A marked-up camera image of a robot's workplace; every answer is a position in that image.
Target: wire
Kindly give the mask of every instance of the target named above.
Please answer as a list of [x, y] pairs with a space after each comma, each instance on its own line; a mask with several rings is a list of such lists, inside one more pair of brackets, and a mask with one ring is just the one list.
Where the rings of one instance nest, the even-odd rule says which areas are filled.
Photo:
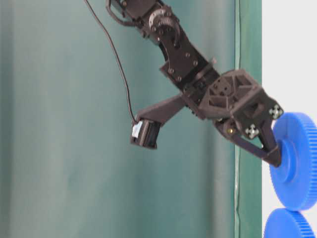
[[129, 27], [134, 27], [134, 26], [137, 26], [137, 24], [133, 21], [123, 21], [121, 20], [119, 17], [117, 17], [113, 11], [111, 11], [111, 0], [107, 0], [106, 1], [106, 9], [107, 9], [107, 12], [109, 13], [109, 15], [117, 22], [119, 23], [120, 25], [123, 25], [123, 26], [129, 26]]
[[106, 30], [105, 26], [103, 25], [103, 23], [99, 20], [99, 18], [97, 17], [96, 13], [94, 12], [93, 8], [91, 7], [90, 3], [88, 2], [88, 0], [84, 0], [84, 2], [86, 3], [89, 11], [91, 12], [91, 14], [93, 15], [93, 17], [95, 18], [95, 20], [97, 21], [97, 23], [100, 25], [100, 27], [103, 29], [104, 33], [106, 34], [108, 40], [109, 40], [109, 43], [110, 43], [110, 46], [112, 48], [112, 51], [113, 51], [113, 54], [115, 56], [115, 59], [116, 59], [116, 62], [118, 64], [118, 67], [119, 67], [119, 70], [120, 70], [120, 75], [123, 79], [123, 82], [124, 82], [124, 87], [126, 89], [126, 94], [127, 94], [127, 103], [128, 103], [128, 110], [129, 110], [129, 114], [130, 114], [130, 117], [133, 121], [134, 124], [137, 124], [137, 121], [135, 120], [134, 116], [133, 116], [133, 112], [132, 112], [132, 108], [131, 108], [131, 100], [130, 100], [130, 91], [129, 91], [129, 85], [127, 83], [127, 79], [125, 77], [125, 74], [124, 74], [124, 71], [123, 71], [123, 68], [122, 68], [122, 65], [121, 65], [121, 61], [119, 59], [119, 56], [118, 56], [118, 53], [117, 53], [117, 50], [115, 49], [115, 46], [113, 44], [113, 41], [111, 39], [111, 36], [109, 34], [109, 32]]

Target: white wall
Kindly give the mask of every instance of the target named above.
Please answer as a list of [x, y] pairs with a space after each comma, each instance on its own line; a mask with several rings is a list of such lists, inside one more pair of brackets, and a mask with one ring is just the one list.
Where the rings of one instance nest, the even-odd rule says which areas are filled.
[[[317, 1], [263, 0], [263, 85], [287, 112], [317, 122]], [[263, 226], [282, 205], [263, 163]], [[317, 205], [303, 212], [317, 235]]]

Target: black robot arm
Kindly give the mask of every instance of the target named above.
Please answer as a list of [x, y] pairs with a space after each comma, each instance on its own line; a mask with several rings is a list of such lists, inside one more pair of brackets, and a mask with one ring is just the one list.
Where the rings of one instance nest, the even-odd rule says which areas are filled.
[[[276, 167], [281, 164], [271, 125], [283, 109], [246, 71], [219, 75], [189, 42], [171, 7], [160, 0], [108, 0], [107, 10], [118, 23], [135, 27], [160, 47], [165, 58], [160, 70], [180, 90], [180, 95], [138, 113], [133, 144], [156, 149], [159, 129], [186, 106], [198, 118], [211, 120], [234, 144]], [[262, 148], [251, 143], [257, 137]]]

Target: blue disc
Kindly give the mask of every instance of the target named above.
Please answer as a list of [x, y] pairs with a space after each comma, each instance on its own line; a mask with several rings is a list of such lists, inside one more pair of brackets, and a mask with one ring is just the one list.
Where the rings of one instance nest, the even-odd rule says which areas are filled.
[[281, 166], [270, 166], [276, 195], [289, 210], [310, 209], [317, 201], [317, 128], [305, 114], [286, 113], [273, 132], [282, 153]]
[[264, 238], [315, 238], [315, 235], [302, 214], [276, 209], [266, 222]]

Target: green curtain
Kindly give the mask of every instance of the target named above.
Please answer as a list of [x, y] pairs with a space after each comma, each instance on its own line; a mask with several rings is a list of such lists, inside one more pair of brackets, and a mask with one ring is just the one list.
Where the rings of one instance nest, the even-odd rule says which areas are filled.
[[[236, 63], [261, 83], [262, 81], [262, 0], [236, 0], [239, 57]], [[235, 238], [262, 236], [262, 162], [236, 148], [239, 161], [239, 214]]]
[[[166, 3], [219, 72], [235, 67], [233, 0]], [[110, 19], [103, 0], [91, 4], [134, 112], [177, 94], [160, 50]], [[233, 237], [234, 146], [188, 110], [157, 151], [130, 145], [123, 83], [83, 1], [1, 1], [0, 47], [1, 237]]]

